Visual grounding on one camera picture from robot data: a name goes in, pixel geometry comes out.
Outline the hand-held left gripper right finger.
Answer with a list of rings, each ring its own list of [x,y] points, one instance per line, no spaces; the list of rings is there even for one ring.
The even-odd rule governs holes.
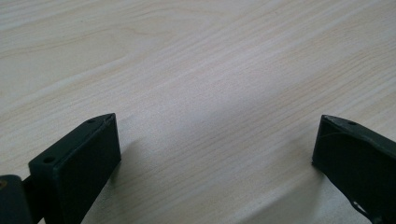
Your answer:
[[[357,122],[323,115],[312,164],[372,224],[396,224],[396,143]]]

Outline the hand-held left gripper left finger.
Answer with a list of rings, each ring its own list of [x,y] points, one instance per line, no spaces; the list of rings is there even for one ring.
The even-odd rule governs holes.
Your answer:
[[[88,119],[29,162],[47,224],[80,224],[121,161],[116,115]]]

